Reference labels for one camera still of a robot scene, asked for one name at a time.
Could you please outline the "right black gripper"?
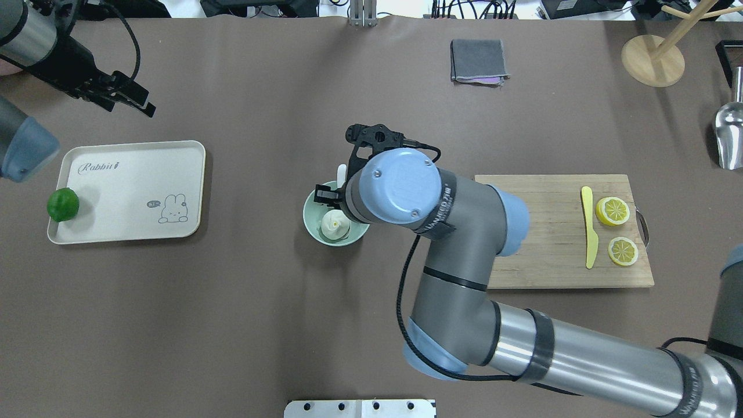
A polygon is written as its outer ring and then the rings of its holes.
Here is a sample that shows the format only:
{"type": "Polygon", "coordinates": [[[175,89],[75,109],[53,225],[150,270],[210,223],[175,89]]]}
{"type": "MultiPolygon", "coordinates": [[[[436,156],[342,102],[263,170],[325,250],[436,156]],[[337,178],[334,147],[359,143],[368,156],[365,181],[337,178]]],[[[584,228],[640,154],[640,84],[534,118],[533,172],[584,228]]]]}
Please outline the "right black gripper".
{"type": "Polygon", "coordinates": [[[346,183],[336,180],[336,189],[329,185],[315,185],[314,202],[343,212],[350,212],[346,196],[346,183]]]}

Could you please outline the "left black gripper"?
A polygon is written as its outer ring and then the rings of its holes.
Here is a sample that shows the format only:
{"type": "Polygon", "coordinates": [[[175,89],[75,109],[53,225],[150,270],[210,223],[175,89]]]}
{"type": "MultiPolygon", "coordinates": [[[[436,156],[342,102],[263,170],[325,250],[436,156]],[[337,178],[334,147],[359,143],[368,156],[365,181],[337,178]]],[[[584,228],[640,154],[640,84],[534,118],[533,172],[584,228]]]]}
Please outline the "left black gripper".
{"type": "Polygon", "coordinates": [[[147,117],[156,113],[146,88],[121,71],[102,72],[91,51],[71,37],[56,40],[51,52],[26,71],[73,98],[102,97],[102,108],[108,112],[122,104],[147,117]]]}

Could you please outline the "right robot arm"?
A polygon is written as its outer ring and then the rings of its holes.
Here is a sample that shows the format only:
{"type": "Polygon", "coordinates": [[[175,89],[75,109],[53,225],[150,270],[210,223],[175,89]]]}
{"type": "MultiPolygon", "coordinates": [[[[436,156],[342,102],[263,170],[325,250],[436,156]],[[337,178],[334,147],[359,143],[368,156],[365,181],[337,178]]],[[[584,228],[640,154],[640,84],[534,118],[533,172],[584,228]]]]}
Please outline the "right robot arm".
{"type": "Polygon", "coordinates": [[[704,351],[683,354],[494,299],[493,266],[525,241],[527,206],[420,151],[377,153],[341,185],[316,185],[313,198],[353,221],[401,226],[430,241],[412,311],[397,314],[405,357],[420,372],[522,383],[653,417],[741,416],[741,246],[721,269],[704,351]]]}

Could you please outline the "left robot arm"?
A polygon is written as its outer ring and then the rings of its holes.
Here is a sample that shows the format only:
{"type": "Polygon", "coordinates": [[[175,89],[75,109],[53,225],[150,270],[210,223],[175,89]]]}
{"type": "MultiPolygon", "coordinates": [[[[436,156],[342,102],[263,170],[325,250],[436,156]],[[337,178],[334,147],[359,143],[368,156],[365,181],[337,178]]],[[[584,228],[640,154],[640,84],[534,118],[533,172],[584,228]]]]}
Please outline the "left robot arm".
{"type": "MultiPolygon", "coordinates": [[[[149,91],[136,81],[141,49],[132,27],[112,1],[3,1],[1,13],[2,76],[28,75],[71,98],[112,111],[117,103],[147,117],[156,106],[149,91]],[[106,73],[93,53],[74,39],[80,19],[108,13],[119,19],[135,48],[132,74],[106,73]]],[[[2,98],[2,178],[29,180],[59,152],[59,141],[34,117],[2,98]]]]}

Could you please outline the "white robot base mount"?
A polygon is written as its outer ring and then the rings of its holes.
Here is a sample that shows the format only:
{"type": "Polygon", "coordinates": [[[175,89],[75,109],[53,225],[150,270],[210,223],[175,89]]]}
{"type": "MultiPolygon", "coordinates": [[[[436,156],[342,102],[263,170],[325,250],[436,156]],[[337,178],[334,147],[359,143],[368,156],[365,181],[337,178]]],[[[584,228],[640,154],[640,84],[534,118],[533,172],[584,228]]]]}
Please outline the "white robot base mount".
{"type": "Polygon", "coordinates": [[[284,417],[437,417],[432,399],[297,400],[284,408],[284,417]]]}

